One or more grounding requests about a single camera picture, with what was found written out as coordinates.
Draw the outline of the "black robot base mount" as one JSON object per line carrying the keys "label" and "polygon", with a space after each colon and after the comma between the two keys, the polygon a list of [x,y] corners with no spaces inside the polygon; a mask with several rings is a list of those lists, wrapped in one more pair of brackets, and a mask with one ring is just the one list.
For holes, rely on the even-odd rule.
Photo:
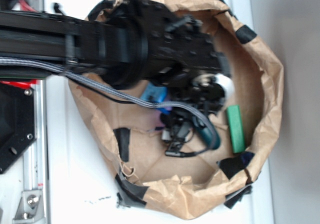
{"label": "black robot base mount", "polygon": [[4,174],[35,141],[32,88],[0,85],[0,173]]}

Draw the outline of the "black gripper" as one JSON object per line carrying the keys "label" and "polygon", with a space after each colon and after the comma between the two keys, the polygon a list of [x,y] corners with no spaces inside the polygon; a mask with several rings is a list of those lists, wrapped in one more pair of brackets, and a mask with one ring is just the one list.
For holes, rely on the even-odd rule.
{"label": "black gripper", "polygon": [[151,0],[126,0],[112,11],[109,23],[123,31],[117,44],[126,59],[109,71],[115,89],[129,89],[141,80],[183,88],[204,74],[229,76],[227,58],[191,14],[177,16]]}

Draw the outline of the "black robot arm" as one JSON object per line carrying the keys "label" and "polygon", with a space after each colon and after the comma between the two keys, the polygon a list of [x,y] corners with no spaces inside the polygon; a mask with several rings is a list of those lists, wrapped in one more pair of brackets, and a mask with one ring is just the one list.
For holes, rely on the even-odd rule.
{"label": "black robot arm", "polygon": [[39,12],[0,14],[3,57],[51,61],[62,73],[95,73],[115,89],[140,80],[186,86],[205,74],[231,75],[227,58],[192,15],[164,4],[125,0],[105,21]]}

